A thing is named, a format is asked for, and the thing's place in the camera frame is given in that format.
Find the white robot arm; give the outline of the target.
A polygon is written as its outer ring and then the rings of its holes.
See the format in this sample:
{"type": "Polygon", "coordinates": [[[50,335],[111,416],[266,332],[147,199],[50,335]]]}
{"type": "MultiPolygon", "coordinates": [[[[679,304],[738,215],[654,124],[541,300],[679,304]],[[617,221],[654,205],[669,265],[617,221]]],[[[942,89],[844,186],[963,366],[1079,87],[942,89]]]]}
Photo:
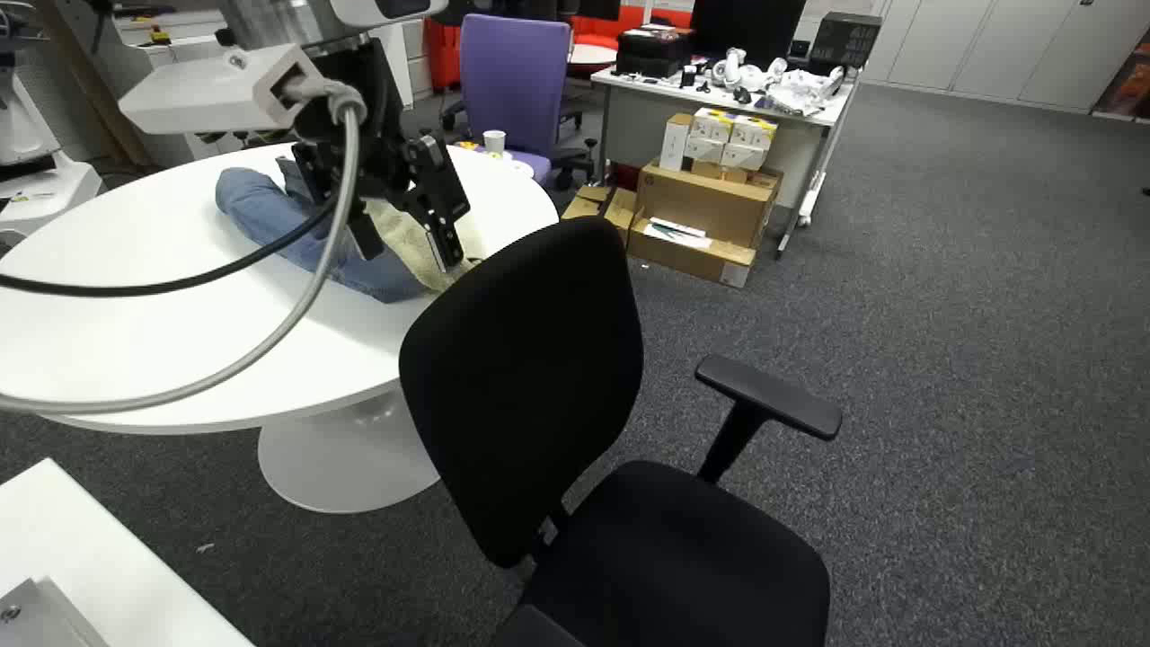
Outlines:
{"type": "Polygon", "coordinates": [[[192,54],[154,65],[119,97],[145,133],[292,133],[306,199],[339,205],[354,186],[352,240],[365,258],[387,248],[382,210],[417,227],[439,271],[464,263],[456,224],[469,211],[439,137],[402,125],[373,30],[442,15],[449,0],[311,0],[306,33],[286,0],[208,0],[221,20],[192,54]]]}

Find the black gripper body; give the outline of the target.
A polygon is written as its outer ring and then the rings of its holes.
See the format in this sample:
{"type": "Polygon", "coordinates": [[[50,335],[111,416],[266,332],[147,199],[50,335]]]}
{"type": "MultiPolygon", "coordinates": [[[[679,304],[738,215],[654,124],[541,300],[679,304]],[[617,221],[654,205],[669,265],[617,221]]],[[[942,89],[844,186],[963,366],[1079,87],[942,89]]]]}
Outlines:
{"type": "Polygon", "coordinates": [[[469,211],[456,165],[439,137],[402,125],[402,102],[383,50],[376,42],[327,48],[311,50],[311,65],[323,81],[352,87],[365,106],[348,221],[365,211],[365,201],[393,201],[427,238],[436,215],[456,227],[469,211]]]}

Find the white robot base platform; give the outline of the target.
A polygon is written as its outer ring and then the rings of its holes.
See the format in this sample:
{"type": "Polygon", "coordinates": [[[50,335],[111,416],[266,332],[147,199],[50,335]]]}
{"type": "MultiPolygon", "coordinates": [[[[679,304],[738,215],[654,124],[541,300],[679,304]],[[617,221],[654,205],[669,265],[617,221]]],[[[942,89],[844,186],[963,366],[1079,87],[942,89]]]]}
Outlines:
{"type": "Polygon", "coordinates": [[[0,482],[0,585],[50,580],[109,647],[256,647],[60,465],[0,482]]]}

